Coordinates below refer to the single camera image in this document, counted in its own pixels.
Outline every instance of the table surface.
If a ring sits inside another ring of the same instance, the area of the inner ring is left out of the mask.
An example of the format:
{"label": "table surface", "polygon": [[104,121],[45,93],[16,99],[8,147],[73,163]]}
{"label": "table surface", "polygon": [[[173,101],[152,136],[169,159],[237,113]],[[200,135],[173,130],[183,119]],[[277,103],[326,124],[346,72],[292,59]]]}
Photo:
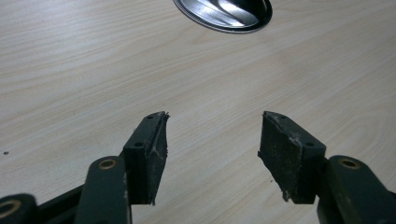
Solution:
{"label": "table surface", "polygon": [[318,223],[285,203],[257,157],[262,112],[295,120],[396,191],[396,2],[278,0],[230,35],[171,0],[3,1],[0,197],[43,203],[169,112],[156,206],[134,223]]}

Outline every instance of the reflective metal surface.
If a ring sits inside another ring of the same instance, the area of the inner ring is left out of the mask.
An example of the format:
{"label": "reflective metal surface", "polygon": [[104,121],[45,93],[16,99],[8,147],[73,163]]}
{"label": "reflective metal surface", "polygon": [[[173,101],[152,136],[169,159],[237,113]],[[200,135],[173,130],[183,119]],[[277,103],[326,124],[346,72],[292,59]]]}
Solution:
{"label": "reflective metal surface", "polygon": [[268,0],[174,0],[190,19],[226,33],[250,33],[272,17]]}

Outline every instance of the wooden table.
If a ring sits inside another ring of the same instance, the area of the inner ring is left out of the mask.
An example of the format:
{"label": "wooden table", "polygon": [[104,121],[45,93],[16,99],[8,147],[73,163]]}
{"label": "wooden table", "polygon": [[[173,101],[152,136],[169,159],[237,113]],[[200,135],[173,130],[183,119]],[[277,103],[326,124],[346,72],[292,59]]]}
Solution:
{"label": "wooden table", "polygon": [[171,0],[2,1],[0,197],[43,203],[168,111],[157,205],[134,223],[318,223],[257,157],[262,112],[285,114],[396,191],[396,2],[272,2],[249,35],[206,29]]}

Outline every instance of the light wood grain surface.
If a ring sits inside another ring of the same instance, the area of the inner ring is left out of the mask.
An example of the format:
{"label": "light wood grain surface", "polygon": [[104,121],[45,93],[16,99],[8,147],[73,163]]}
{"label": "light wood grain surface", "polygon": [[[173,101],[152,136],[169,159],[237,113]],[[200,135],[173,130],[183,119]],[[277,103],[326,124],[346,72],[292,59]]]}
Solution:
{"label": "light wood grain surface", "polygon": [[156,206],[134,223],[318,223],[257,157],[262,111],[396,191],[396,2],[274,0],[267,27],[208,30],[171,0],[2,1],[0,197],[43,203],[168,111]]}

